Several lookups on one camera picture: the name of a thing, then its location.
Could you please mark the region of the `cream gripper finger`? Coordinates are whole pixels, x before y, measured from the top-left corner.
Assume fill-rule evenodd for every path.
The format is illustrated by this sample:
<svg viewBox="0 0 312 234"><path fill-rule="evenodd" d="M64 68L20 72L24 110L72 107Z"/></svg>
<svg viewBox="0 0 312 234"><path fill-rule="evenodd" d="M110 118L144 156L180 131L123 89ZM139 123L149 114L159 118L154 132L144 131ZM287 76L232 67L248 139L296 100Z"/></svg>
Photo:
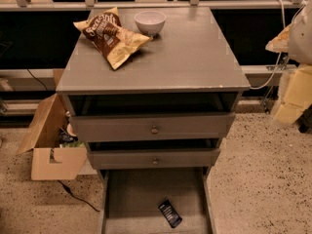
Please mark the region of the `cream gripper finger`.
<svg viewBox="0 0 312 234"><path fill-rule="evenodd" d="M270 40L266 44L265 50L272 53L287 53L289 51L291 27L289 24L276 37Z"/></svg>

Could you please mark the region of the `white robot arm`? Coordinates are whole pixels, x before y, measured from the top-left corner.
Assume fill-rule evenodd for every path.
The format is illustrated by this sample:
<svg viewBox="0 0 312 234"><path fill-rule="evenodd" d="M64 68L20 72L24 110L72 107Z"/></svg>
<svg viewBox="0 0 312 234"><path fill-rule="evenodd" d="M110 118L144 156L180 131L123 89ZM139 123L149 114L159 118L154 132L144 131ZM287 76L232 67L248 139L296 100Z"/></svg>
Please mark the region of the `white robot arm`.
<svg viewBox="0 0 312 234"><path fill-rule="evenodd" d="M298 12L292 22L265 49L273 53L286 53L298 67L283 72L278 101L272 108L275 122L293 124L312 105L312 3Z"/></svg>

